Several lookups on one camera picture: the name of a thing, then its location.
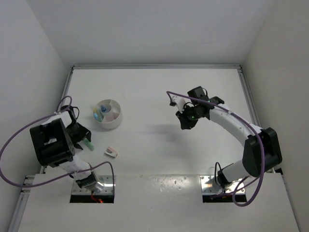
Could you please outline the metal base plate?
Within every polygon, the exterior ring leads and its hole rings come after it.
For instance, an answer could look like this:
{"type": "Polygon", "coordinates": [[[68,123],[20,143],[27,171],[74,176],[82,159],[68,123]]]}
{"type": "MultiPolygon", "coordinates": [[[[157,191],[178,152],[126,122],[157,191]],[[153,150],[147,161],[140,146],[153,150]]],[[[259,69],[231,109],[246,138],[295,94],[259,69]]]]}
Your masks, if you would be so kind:
{"type": "Polygon", "coordinates": [[[231,184],[225,186],[225,188],[222,188],[215,183],[214,175],[200,175],[199,177],[202,196],[231,194],[235,191],[237,184],[241,181],[241,179],[236,180],[231,184]]]}
{"type": "Polygon", "coordinates": [[[93,191],[94,195],[113,195],[115,184],[113,184],[111,175],[98,175],[98,181],[94,185],[94,188],[80,188],[77,183],[73,182],[71,194],[72,195],[90,195],[93,191]]]}

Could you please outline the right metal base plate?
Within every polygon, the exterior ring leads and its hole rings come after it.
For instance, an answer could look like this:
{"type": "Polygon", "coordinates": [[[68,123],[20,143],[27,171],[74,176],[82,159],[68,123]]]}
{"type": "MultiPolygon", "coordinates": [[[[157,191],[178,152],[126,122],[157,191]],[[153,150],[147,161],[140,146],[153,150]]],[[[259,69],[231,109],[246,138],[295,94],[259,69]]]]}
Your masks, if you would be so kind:
{"type": "Polygon", "coordinates": [[[222,188],[215,183],[214,175],[200,175],[199,177],[202,196],[231,194],[235,191],[237,184],[241,181],[241,179],[236,180],[231,184],[225,186],[225,188],[222,188]]]}

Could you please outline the clear blue spray bottle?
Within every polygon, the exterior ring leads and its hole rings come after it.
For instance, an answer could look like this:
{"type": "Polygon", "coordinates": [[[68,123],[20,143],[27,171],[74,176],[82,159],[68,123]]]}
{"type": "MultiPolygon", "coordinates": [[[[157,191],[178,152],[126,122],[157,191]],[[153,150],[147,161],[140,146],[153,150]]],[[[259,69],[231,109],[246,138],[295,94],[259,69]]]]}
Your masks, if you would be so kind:
{"type": "Polygon", "coordinates": [[[101,105],[100,109],[101,109],[102,113],[106,113],[107,112],[107,109],[106,109],[105,105],[101,105]]]}

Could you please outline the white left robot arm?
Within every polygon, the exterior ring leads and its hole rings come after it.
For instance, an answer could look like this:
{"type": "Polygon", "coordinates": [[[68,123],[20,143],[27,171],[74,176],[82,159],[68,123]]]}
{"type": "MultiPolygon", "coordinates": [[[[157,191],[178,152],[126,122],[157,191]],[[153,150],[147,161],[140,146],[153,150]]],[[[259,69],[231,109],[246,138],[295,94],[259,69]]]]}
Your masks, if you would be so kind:
{"type": "Polygon", "coordinates": [[[76,155],[76,149],[83,150],[79,142],[91,142],[91,131],[77,122],[75,114],[68,111],[56,114],[29,132],[41,166],[60,167],[82,189],[102,190],[91,165],[76,155]]]}

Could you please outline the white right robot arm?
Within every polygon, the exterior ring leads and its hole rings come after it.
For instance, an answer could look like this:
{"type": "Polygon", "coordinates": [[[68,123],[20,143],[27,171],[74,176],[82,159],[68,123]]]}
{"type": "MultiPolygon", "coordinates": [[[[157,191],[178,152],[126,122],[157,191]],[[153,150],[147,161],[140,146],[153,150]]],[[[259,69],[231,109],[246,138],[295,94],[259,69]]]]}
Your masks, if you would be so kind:
{"type": "Polygon", "coordinates": [[[233,113],[221,98],[208,97],[203,87],[196,87],[187,94],[189,102],[185,101],[184,96],[174,95],[170,98],[170,105],[178,108],[176,117],[182,130],[190,130],[200,118],[207,118],[229,132],[244,148],[240,161],[215,174],[216,185],[224,188],[238,179],[259,177],[261,173],[281,164],[281,149],[274,129],[263,129],[249,123],[233,113]]]}

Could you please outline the pink white stapler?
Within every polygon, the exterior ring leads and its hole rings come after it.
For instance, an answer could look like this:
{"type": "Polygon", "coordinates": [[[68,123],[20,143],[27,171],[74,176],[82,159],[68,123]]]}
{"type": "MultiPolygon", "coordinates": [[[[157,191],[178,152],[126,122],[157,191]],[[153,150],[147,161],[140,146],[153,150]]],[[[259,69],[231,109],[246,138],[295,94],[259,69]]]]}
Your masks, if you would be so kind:
{"type": "Polygon", "coordinates": [[[111,158],[116,158],[118,156],[118,153],[116,150],[114,150],[112,147],[107,147],[107,149],[104,152],[104,155],[109,156],[111,158]]]}

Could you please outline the small green highlighter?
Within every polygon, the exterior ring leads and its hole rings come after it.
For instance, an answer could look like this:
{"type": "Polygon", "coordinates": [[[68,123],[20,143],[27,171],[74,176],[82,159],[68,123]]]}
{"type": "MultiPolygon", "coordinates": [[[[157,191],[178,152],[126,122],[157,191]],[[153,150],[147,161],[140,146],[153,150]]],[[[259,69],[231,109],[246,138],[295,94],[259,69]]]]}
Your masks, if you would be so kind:
{"type": "Polygon", "coordinates": [[[93,144],[88,140],[88,139],[84,139],[83,140],[83,144],[90,150],[90,151],[94,151],[94,146],[93,144]]]}

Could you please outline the pink highlighter pen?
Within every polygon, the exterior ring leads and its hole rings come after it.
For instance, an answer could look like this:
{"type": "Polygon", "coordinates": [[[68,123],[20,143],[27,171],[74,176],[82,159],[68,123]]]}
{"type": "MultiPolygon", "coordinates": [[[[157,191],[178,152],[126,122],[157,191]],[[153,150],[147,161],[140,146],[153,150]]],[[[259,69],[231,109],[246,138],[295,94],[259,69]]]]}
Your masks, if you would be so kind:
{"type": "Polygon", "coordinates": [[[103,121],[108,123],[108,122],[112,122],[115,119],[117,119],[119,114],[115,112],[108,112],[106,114],[103,114],[103,116],[104,116],[103,121]]]}

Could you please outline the white round divided container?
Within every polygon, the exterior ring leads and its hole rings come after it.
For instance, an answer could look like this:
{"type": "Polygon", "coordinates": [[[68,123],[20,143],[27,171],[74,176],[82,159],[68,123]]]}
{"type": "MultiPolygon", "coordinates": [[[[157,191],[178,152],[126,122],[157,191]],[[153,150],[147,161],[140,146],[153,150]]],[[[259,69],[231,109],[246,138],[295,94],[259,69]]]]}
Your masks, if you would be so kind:
{"type": "Polygon", "coordinates": [[[95,105],[97,119],[96,124],[105,130],[116,129],[122,123],[122,110],[120,104],[111,99],[98,102],[95,105]]]}

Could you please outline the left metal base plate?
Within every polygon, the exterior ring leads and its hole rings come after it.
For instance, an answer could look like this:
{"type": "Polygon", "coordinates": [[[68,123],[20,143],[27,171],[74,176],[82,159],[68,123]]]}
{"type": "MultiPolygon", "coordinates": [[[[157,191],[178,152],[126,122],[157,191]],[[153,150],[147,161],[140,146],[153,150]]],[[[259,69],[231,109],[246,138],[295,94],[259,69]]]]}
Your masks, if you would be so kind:
{"type": "Polygon", "coordinates": [[[98,181],[94,185],[94,188],[80,188],[77,183],[73,182],[71,194],[72,195],[90,195],[93,191],[94,195],[113,195],[115,184],[113,184],[111,175],[98,175],[98,181]]]}

